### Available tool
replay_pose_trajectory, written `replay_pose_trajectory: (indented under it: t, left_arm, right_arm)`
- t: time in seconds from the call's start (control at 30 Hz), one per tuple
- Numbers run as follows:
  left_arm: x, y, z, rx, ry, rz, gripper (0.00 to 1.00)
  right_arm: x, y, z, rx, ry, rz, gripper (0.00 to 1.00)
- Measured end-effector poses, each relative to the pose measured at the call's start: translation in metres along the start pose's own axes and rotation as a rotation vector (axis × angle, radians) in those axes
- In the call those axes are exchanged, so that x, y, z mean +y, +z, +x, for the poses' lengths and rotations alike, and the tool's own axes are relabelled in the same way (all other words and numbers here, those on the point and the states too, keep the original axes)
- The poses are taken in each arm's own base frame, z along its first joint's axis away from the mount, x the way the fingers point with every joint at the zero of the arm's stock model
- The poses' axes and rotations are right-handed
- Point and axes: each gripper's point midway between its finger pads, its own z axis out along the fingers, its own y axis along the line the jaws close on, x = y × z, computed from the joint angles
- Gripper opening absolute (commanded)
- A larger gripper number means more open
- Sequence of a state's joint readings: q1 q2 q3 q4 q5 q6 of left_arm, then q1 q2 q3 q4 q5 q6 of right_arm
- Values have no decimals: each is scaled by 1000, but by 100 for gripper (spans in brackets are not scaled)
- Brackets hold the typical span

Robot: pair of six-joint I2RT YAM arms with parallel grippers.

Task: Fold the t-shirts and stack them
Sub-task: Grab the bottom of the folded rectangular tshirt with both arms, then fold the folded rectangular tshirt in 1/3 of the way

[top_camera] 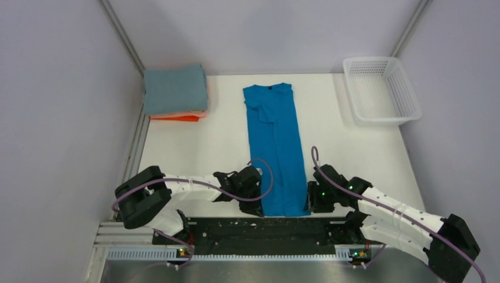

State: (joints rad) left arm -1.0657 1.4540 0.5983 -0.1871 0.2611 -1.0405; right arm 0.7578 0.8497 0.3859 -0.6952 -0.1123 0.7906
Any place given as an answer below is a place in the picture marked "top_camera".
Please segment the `bright blue t-shirt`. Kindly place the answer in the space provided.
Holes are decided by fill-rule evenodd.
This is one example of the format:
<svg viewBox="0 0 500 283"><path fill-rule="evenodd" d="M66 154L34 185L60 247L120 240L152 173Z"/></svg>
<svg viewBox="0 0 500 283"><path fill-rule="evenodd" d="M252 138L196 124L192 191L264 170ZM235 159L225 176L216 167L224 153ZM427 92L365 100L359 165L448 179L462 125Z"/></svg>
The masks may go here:
<svg viewBox="0 0 500 283"><path fill-rule="evenodd" d="M243 94L251 159L264 167L264 215L308 215L307 178L291 84L252 85Z"/></svg>

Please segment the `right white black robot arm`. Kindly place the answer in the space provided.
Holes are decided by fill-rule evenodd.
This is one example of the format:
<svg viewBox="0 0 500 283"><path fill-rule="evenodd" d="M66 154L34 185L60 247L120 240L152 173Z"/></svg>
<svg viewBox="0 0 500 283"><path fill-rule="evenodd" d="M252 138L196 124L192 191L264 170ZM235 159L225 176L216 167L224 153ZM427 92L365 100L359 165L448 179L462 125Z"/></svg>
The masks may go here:
<svg viewBox="0 0 500 283"><path fill-rule="evenodd" d="M486 276L475 262L481 252L469 226L460 216L434 215L391 198L370 182L347 180L331 165L314 168L308 208L327 213L339 204L352 209L346 216L346 236L354 243L379 242L407 253L427 265L442 281L464 282L474 269Z"/></svg>

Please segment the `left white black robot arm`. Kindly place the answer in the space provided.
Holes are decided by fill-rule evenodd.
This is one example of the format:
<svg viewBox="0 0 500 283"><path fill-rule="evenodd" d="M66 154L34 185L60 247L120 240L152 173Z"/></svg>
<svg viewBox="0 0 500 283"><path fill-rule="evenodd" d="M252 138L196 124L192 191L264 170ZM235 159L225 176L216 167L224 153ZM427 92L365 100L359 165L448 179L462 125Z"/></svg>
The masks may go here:
<svg viewBox="0 0 500 283"><path fill-rule="evenodd" d="M125 229L153 230L155 244L189 243L188 218L175 204L237 200L241 212L262 217L261 184L261 172L254 166L200 177L167 175L159 166L150 166L115 189L111 208Z"/></svg>

